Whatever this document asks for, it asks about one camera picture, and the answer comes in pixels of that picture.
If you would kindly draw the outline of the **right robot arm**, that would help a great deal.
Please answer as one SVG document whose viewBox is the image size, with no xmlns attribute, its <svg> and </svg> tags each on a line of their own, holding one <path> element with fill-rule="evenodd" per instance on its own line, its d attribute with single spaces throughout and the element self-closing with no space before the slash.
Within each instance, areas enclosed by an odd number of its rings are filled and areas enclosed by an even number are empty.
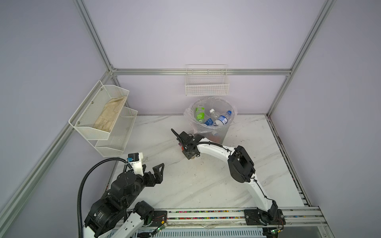
<svg viewBox="0 0 381 238">
<path fill-rule="evenodd" d="M 254 215 L 248 215 L 248 219 L 263 226 L 276 222 L 285 224 L 276 201 L 268 197 L 259 182 L 254 163 L 244 147 L 224 146 L 210 141 L 200 134 L 192 135 L 186 132 L 178 134 L 174 129 L 171 129 L 171 132 L 176 136 L 182 153 L 187 159 L 207 154 L 227 163 L 231 177 L 244 184 L 255 201 Z"/>
</svg>

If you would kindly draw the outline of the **small blue label bottle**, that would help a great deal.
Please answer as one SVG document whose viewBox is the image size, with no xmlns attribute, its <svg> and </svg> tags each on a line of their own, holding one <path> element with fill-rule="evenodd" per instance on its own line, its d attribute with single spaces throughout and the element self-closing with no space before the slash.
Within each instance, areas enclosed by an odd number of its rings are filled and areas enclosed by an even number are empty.
<svg viewBox="0 0 381 238">
<path fill-rule="evenodd" d="M 220 115 L 214 122 L 214 126 L 215 127 L 221 127 L 221 126 L 224 126 L 226 125 L 229 120 L 230 120 L 230 117 L 232 116 L 232 112 L 231 111 L 227 111 L 225 114 L 223 115 Z"/>
</svg>

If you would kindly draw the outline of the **green label clear bottle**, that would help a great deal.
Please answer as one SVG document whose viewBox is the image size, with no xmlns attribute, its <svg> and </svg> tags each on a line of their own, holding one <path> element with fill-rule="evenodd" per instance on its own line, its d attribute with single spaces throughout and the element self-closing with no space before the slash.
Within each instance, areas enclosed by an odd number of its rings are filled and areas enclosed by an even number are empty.
<svg viewBox="0 0 381 238">
<path fill-rule="evenodd" d="M 205 121 L 205 108 L 203 106 L 196 106 L 195 108 L 195 119 L 199 123 L 204 123 Z"/>
</svg>

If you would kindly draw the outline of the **Pocari bottle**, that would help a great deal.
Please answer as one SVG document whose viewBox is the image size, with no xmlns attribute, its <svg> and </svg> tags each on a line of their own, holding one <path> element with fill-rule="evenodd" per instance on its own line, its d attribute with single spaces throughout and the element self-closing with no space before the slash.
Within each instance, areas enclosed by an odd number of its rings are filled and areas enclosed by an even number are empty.
<svg viewBox="0 0 381 238">
<path fill-rule="evenodd" d="M 210 112 L 210 118 L 213 121 L 217 120 L 221 116 L 221 114 L 219 112 L 215 111 L 214 109 L 210 109 L 209 112 Z"/>
</svg>

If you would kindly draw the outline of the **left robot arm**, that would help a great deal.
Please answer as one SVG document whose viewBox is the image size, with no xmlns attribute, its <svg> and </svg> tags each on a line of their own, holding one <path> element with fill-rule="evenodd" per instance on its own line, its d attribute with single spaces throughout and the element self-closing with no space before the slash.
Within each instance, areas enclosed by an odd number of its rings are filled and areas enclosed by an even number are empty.
<svg viewBox="0 0 381 238">
<path fill-rule="evenodd" d="M 86 219 L 83 219 L 82 194 L 85 182 L 96 168 L 110 161 L 123 162 L 123 171 L 112 182 L 110 188 L 103 193 L 101 198 L 91 206 Z M 164 168 L 165 165 L 162 163 L 153 167 L 153 172 L 144 171 L 140 175 L 134 172 L 128 160 L 120 157 L 104 159 L 91 167 L 83 177 L 77 194 L 78 237 L 83 238 L 84 229 L 89 227 L 94 232 L 94 237 L 98 238 L 115 228 L 121 219 L 127 222 L 133 215 L 137 215 L 144 226 L 150 225 L 154 220 L 154 208 L 152 206 L 145 201 L 141 201 L 131 211 L 129 211 L 129 207 L 144 188 L 154 187 L 156 184 L 162 183 Z"/>
</svg>

